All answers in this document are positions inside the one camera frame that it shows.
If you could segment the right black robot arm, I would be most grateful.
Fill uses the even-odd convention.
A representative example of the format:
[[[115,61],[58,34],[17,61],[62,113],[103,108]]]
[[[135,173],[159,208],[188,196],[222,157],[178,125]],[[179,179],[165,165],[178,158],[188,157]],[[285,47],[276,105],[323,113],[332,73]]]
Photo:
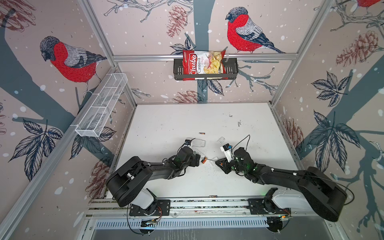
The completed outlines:
[[[225,174],[243,173],[254,184],[276,185],[302,193],[314,212],[330,222],[339,220],[347,200],[346,191],[315,167],[299,171],[272,168],[255,163],[244,148],[235,150],[232,160],[220,159],[215,163]]]

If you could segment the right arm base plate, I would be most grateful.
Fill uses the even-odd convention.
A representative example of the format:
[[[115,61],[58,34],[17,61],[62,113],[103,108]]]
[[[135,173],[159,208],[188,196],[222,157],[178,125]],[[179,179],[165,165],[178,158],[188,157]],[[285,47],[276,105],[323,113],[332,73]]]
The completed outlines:
[[[281,209],[269,199],[248,199],[251,215],[290,215],[291,209]]]

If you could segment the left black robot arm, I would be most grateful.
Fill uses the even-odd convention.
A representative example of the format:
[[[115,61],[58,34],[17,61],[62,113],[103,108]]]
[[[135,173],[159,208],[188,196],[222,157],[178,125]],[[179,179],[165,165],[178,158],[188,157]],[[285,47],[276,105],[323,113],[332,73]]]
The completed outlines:
[[[201,155],[189,147],[182,147],[161,163],[145,162],[134,156],[108,177],[106,187],[118,205],[125,207],[137,198],[148,181],[183,176],[188,167],[199,166],[200,159]]]

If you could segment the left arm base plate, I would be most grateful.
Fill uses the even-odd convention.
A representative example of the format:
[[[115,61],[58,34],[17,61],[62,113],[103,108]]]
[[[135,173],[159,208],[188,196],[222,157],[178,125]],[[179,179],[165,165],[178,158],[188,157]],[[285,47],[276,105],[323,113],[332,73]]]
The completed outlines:
[[[132,203],[129,216],[130,217],[160,217],[169,216],[171,208],[170,200],[154,200],[146,208],[142,208],[139,204]]]

